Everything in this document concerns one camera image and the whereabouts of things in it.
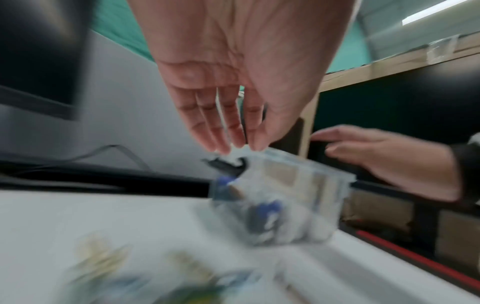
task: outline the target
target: human hand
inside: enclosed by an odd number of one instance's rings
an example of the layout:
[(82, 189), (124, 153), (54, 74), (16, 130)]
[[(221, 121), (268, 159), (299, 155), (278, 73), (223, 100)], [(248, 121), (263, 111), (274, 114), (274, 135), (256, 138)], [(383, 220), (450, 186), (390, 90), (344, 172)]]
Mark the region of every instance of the human hand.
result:
[(333, 142), (325, 154), (359, 165), (392, 185), (430, 199), (460, 199), (462, 182), (447, 145), (377, 129), (336, 126), (312, 134), (314, 141)]
[[(180, 117), (207, 150), (280, 139), (317, 93), (356, 0), (128, 0)], [(268, 105), (262, 122), (264, 105)]]

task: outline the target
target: ceiling light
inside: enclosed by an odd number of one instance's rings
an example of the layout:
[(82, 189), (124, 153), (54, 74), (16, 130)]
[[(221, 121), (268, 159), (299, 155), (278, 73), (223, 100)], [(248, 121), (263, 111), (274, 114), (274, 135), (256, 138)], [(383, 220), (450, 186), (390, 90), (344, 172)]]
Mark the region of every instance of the ceiling light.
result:
[(403, 19), (401, 21), (401, 25), (406, 25), (411, 22), (417, 21), (419, 19), (425, 18), (427, 16), (433, 15), (435, 13), (441, 12), (443, 10), (446, 10), (448, 8), (451, 8), (452, 6), (456, 6), (457, 4), (460, 4), (462, 2), (465, 2), (468, 0), (446, 0), (443, 2), (440, 2), (437, 5), (434, 5), (432, 7), (429, 7), (428, 9), (425, 9), (423, 11), (420, 11), (418, 13), (415, 13), (411, 16), (408, 16), (407, 18)]

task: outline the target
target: red edge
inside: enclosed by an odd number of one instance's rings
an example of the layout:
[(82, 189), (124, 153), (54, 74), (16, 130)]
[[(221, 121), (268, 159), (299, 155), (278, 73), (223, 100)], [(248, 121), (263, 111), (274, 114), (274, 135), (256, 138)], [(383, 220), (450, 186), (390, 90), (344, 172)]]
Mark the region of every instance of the red edge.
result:
[(388, 248), (390, 250), (394, 250), (396, 251), (397, 253), (399, 253), (400, 255), (402, 256), (405, 256), (407, 258), (410, 258), (418, 263), (421, 263), (437, 272), (440, 272), (440, 273), (443, 273), (443, 274), (446, 274), (456, 280), (458, 280), (459, 282), (465, 284), (465, 285), (468, 285), (470, 287), (473, 287), (477, 290), (480, 290), (480, 281), (477, 281), (476, 279), (474, 278), (471, 278), (469, 276), (466, 276), (464, 275), (463, 273), (460, 273), (456, 270), (453, 270), (451, 268), (448, 268), (440, 263), (437, 263), (437, 262), (434, 262), (430, 259), (427, 259), (426, 257), (423, 257), (419, 254), (416, 254), (414, 252), (411, 252), (405, 248), (402, 248), (400, 246), (397, 246), (395, 244), (392, 244), (390, 243), (389, 241), (386, 241), (378, 236), (375, 236), (371, 233), (368, 233), (366, 231), (362, 231), (362, 230), (359, 230), (356, 232), (358, 236), (360, 237), (364, 237), (374, 243), (377, 243), (379, 245), (381, 245), (382, 247), (385, 247), (385, 248)]

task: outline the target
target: cord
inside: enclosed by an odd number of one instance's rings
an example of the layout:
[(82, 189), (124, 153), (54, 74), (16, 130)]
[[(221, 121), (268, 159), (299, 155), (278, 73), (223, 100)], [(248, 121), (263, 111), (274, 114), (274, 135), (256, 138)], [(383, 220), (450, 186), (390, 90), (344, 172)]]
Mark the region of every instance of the cord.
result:
[(99, 155), (99, 154), (101, 154), (101, 153), (103, 153), (107, 150), (112, 149), (112, 148), (115, 148), (115, 149), (119, 150), (121, 153), (123, 153), (126, 157), (128, 157), (130, 160), (132, 160), (135, 164), (137, 164), (137, 166), (139, 168), (143, 169), (144, 171), (153, 172), (153, 170), (140, 157), (138, 157), (135, 153), (133, 153), (129, 148), (127, 148), (123, 145), (106, 145), (106, 146), (98, 147), (98, 148), (96, 148), (96, 149), (94, 149), (94, 150), (92, 150), (88, 153), (85, 153), (83, 155), (79, 155), (79, 156), (76, 156), (76, 157), (73, 157), (73, 158), (70, 158), (70, 159), (58, 161), (55, 164), (41, 165), (41, 166), (33, 167), (31, 169), (20, 171), (20, 172), (17, 172), (16, 174), (13, 174), (13, 176), (26, 174), (26, 173), (31, 173), (31, 172), (36, 172), (36, 171), (42, 171), (42, 170), (45, 170), (45, 169), (48, 169), (48, 168), (55, 168), (55, 167), (61, 166), (62, 164), (68, 164), (68, 163), (71, 163), (71, 162), (87, 159), (87, 158)]

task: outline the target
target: black sleeve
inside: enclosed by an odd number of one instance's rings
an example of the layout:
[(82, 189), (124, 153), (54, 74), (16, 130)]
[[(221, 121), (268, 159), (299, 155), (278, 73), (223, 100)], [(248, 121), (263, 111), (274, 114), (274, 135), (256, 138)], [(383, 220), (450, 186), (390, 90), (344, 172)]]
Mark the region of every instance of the black sleeve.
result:
[(462, 205), (472, 207), (480, 200), (480, 146), (476, 143), (451, 147), (462, 179)]

